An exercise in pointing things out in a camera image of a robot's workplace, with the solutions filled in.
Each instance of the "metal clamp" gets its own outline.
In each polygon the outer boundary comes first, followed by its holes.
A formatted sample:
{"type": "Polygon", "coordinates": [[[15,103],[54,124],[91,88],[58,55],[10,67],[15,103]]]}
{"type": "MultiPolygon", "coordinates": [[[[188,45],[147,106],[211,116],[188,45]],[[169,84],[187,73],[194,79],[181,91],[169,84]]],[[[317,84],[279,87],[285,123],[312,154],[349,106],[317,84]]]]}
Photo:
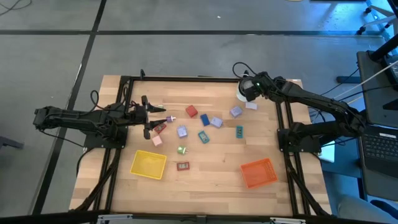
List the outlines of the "metal clamp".
{"type": "Polygon", "coordinates": [[[105,221],[132,219],[132,214],[98,215],[97,224],[105,224],[105,221]]]}
{"type": "Polygon", "coordinates": [[[296,218],[271,217],[270,223],[273,223],[273,224],[305,224],[305,220],[299,220],[296,218]]]}

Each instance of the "small toy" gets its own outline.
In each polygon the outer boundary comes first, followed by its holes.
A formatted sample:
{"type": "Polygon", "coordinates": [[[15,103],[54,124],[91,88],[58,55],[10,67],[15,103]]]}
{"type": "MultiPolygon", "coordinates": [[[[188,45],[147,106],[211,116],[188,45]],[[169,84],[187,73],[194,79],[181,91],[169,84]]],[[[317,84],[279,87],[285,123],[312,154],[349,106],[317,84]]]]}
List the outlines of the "small toy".
{"type": "Polygon", "coordinates": [[[181,155],[185,155],[188,152],[188,149],[185,146],[179,146],[177,148],[177,153],[181,155]]]}
{"type": "Polygon", "coordinates": [[[219,119],[217,117],[213,117],[213,119],[211,120],[211,124],[216,127],[216,128],[220,128],[221,125],[223,124],[223,120],[219,119]]]}
{"type": "Polygon", "coordinates": [[[176,118],[176,117],[173,117],[173,116],[167,116],[167,117],[166,117],[166,120],[167,120],[168,123],[173,122],[173,120],[175,120],[175,119],[177,119],[177,118],[176,118]]]}
{"type": "Polygon", "coordinates": [[[243,110],[239,106],[235,106],[229,112],[231,113],[232,117],[236,118],[243,113],[243,110]]]}
{"type": "Polygon", "coordinates": [[[191,118],[198,114],[198,111],[192,105],[187,107],[185,111],[189,114],[191,118]]]}
{"type": "Polygon", "coordinates": [[[162,123],[162,124],[156,126],[156,128],[154,128],[154,130],[156,131],[157,134],[160,134],[165,128],[166,128],[166,124],[162,123]]]}
{"type": "Polygon", "coordinates": [[[183,137],[187,137],[188,133],[187,133],[187,128],[185,127],[185,125],[181,125],[177,128],[177,134],[180,138],[183,137]]]}
{"type": "Polygon", "coordinates": [[[160,136],[153,137],[152,141],[154,142],[155,146],[159,146],[159,145],[161,145],[163,143],[162,139],[160,138],[160,136]]]}
{"type": "Polygon", "coordinates": [[[205,131],[199,132],[198,135],[199,135],[200,140],[201,140],[204,144],[206,144],[206,143],[208,143],[208,142],[210,141],[210,139],[209,139],[209,137],[207,136],[207,134],[205,133],[205,131]]]}
{"type": "Polygon", "coordinates": [[[257,104],[251,103],[251,102],[246,102],[246,108],[247,109],[256,110],[257,109],[257,104]]]}
{"type": "Polygon", "coordinates": [[[200,115],[200,119],[203,122],[204,126],[208,126],[210,124],[210,121],[209,121],[209,118],[207,117],[207,114],[200,115]]]}
{"type": "Polygon", "coordinates": [[[178,162],[177,163],[177,170],[189,170],[189,162],[178,162]]]}
{"type": "Polygon", "coordinates": [[[243,126],[236,127],[236,138],[243,138],[243,126]]]}

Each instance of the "concrete floor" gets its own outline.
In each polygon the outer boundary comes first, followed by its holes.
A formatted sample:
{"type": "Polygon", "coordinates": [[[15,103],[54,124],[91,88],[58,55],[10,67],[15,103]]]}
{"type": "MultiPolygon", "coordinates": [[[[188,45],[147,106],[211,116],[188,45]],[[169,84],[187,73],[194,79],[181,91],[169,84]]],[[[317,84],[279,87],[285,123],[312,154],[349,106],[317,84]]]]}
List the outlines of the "concrete floor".
{"type": "MultiPolygon", "coordinates": [[[[99,4],[33,0],[25,9],[0,16],[0,29],[90,30],[99,4]]],[[[113,0],[106,4],[99,30],[357,30],[372,21],[363,15],[365,8],[363,2],[309,0],[113,0]]],[[[0,35],[0,136],[25,142],[23,150],[0,150],[0,217],[29,213],[53,144],[53,138],[34,129],[34,109],[65,107],[87,40],[87,35],[0,35]]],[[[97,36],[75,109],[91,108],[89,93],[100,88],[103,75],[138,75],[143,68],[147,75],[232,77],[237,61],[272,77],[302,79],[307,90],[321,93],[336,85],[336,76],[356,69],[357,51],[383,43],[381,37],[97,36]]],[[[335,93],[350,87],[342,85],[335,93]]],[[[84,140],[73,130],[67,138],[84,140]]],[[[63,144],[44,213],[67,211],[80,154],[78,147],[63,144]]]]}

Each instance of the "red block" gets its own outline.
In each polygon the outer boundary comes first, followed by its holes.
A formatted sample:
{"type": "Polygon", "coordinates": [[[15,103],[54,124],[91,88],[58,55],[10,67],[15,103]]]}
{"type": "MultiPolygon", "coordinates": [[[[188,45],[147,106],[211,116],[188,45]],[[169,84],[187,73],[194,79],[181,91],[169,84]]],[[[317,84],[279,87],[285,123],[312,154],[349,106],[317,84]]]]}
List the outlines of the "red block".
{"type": "Polygon", "coordinates": [[[178,162],[177,163],[177,170],[189,170],[189,162],[178,162]]]}
{"type": "Polygon", "coordinates": [[[154,129],[155,129],[155,131],[157,132],[157,134],[159,134],[159,133],[161,133],[161,132],[163,131],[163,129],[165,129],[165,128],[166,128],[166,124],[162,123],[162,124],[156,126],[156,128],[154,128],[154,129]]]}
{"type": "Polygon", "coordinates": [[[189,116],[192,118],[196,114],[198,114],[198,111],[191,105],[185,109],[185,111],[189,114],[189,116]]]}

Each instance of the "wooden tabletop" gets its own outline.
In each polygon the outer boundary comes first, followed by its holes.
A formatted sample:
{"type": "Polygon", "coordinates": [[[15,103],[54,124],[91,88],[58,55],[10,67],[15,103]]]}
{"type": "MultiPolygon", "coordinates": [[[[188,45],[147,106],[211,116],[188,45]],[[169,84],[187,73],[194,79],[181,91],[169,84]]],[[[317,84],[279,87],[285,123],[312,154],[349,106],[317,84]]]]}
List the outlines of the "wooden tabletop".
{"type": "MultiPolygon", "coordinates": [[[[105,75],[99,90],[99,105],[114,103],[120,76],[105,75]]],[[[301,85],[300,80],[293,82],[301,85]]],[[[278,149],[278,128],[275,103],[257,98],[258,110],[245,108],[236,98],[236,83],[155,82],[135,81],[132,100],[141,101],[146,95],[152,105],[164,105],[166,112],[150,114],[150,120],[175,116],[173,123],[160,133],[163,145],[155,147],[143,137],[143,127],[129,127],[126,147],[121,152],[114,188],[112,212],[214,214],[214,215],[291,215],[290,197],[283,155],[278,149]],[[193,105],[198,115],[190,118],[185,108],[193,105]],[[234,119],[229,111],[240,106],[243,114],[234,119]],[[203,127],[199,117],[207,114],[223,120],[220,129],[203,127]],[[185,125],[188,137],[177,136],[177,126],[185,125]],[[236,126],[244,127],[244,138],[235,137],[236,126]],[[210,142],[203,144],[198,133],[204,130],[210,142]],[[189,152],[177,154],[184,145],[189,152]],[[167,156],[161,180],[130,173],[137,150],[167,156]],[[278,182],[256,189],[247,189],[240,165],[270,158],[278,182]],[[190,170],[177,171],[177,162],[190,162],[190,170]]],[[[299,103],[292,104],[294,121],[310,123],[308,109],[299,103]]],[[[284,113],[285,127],[287,118],[284,113]]],[[[94,149],[81,161],[70,208],[79,206],[90,193],[100,175],[104,149],[94,149]]],[[[319,160],[306,153],[302,158],[305,183],[318,203],[330,212],[330,205],[319,160]]],[[[104,188],[100,208],[108,186],[104,188]]],[[[296,188],[299,211],[302,203],[296,188]]]]}

